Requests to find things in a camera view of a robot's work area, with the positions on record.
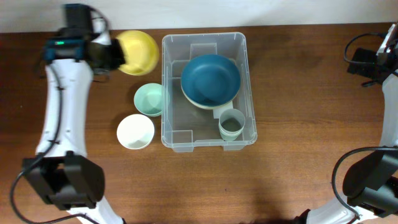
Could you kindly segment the grey cup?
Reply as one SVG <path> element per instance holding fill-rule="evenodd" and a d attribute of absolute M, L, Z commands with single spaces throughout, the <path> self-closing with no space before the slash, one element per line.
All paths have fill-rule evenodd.
<path fill-rule="evenodd" d="M 224 127 L 228 131 L 237 131 L 244 128 L 245 124 L 245 116 L 237 109 L 226 110 L 219 118 L 219 126 Z"/>

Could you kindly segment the yellow small bowl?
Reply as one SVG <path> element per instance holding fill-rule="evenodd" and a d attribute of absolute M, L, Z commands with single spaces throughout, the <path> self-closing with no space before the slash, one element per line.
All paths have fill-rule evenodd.
<path fill-rule="evenodd" d="M 147 75 L 159 61 L 159 47 L 147 33 L 126 30 L 116 36 L 123 50 L 125 63 L 119 70 L 133 76 Z"/>

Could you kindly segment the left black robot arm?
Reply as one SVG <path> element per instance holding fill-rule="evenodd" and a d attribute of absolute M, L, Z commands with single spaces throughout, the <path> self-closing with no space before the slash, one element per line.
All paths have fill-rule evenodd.
<path fill-rule="evenodd" d="M 47 205 L 83 223 L 123 223 L 104 196 L 100 166 L 87 158 L 85 119 L 95 75 L 125 64 L 109 23 L 86 4 L 65 4 L 65 27 L 47 40 L 42 60 L 47 74 L 45 121 L 35 157 L 22 163 L 25 178 Z"/>

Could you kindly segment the cream plate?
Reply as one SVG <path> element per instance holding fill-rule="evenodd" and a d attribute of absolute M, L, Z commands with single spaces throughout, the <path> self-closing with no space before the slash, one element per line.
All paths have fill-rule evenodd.
<path fill-rule="evenodd" d="M 191 104 L 193 104 L 194 106 L 196 106 L 196 107 L 198 107 L 198 108 L 204 109 L 204 110 L 215 110 L 215 109 L 218 109 L 218 108 L 227 106 L 228 104 L 230 104 L 230 103 L 233 102 L 233 100 L 237 97 L 237 95 L 238 95 L 238 93 L 239 93 L 239 92 L 237 92 L 237 94 L 235 94 L 235 95 L 233 96 L 233 98 L 232 98 L 230 101 L 228 101 L 227 103 L 224 103 L 224 104 L 221 104 L 221 105 L 218 105 L 218 106 L 206 106 L 206 105 L 201 105 L 201 104 L 196 103 L 196 102 L 194 102 L 193 100 L 191 100 L 191 99 L 187 96 L 187 94 L 184 92 L 184 90 L 182 89 L 182 87 L 181 87 L 181 90 L 182 90 L 183 95 L 186 97 L 186 99 L 187 99 Z"/>

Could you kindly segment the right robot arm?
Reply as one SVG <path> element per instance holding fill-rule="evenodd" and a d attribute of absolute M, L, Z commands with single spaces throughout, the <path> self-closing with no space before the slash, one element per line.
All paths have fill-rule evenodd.
<path fill-rule="evenodd" d="M 361 223 L 397 215 L 397 75 L 382 76 L 384 121 L 378 147 L 363 147 L 344 154 L 335 164 L 331 184 L 335 198 L 320 208 L 306 210 L 294 223 Z M 349 156 L 369 151 L 354 163 L 343 181 L 343 196 L 336 189 L 340 164 Z"/>

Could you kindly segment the blue plate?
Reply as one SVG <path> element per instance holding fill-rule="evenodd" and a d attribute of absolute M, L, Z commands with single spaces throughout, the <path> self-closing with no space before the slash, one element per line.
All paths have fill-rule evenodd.
<path fill-rule="evenodd" d="M 189 61 L 181 74 L 181 88 L 194 103 L 215 108 L 232 101 L 241 87 L 237 66 L 222 55 L 208 54 Z"/>

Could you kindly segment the green cup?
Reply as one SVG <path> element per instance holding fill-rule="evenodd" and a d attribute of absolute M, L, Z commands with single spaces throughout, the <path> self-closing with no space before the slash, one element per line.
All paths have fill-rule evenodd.
<path fill-rule="evenodd" d="M 221 135 L 221 138 L 222 138 L 224 141 L 235 141 L 235 140 L 238 138 L 238 136 L 240 135 L 240 133 L 238 133 L 238 134 L 225 134 L 225 133 L 220 133 L 220 135 Z"/>

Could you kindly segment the green small bowl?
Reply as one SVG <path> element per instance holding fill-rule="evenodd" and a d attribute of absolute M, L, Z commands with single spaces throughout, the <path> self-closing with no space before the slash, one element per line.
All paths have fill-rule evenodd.
<path fill-rule="evenodd" d="M 169 93 L 164 86 L 158 83 L 142 85 L 134 95 L 136 109 L 150 117 L 160 116 L 164 105 L 169 102 Z"/>

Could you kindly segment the white small bowl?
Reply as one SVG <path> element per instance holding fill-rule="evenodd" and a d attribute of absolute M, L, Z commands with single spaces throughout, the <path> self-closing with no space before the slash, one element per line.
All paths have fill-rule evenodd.
<path fill-rule="evenodd" d="M 118 125 L 116 135 L 119 143 L 127 149 L 143 149 L 153 140 L 155 126 L 150 118 L 142 114 L 125 117 Z"/>

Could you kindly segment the cream cup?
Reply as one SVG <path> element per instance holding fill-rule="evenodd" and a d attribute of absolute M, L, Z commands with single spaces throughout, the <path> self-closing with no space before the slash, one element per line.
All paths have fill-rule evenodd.
<path fill-rule="evenodd" d="M 220 130 L 220 133 L 221 133 L 222 135 L 224 135 L 224 136 L 235 137 L 235 136 L 239 136 L 239 135 L 242 133 L 243 128 L 241 128 L 241 129 L 239 129 L 239 130 L 237 130 L 237 131 L 228 131 L 228 130 L 226 130 L 224 127 L 219 126 L 219 130 Z"/>

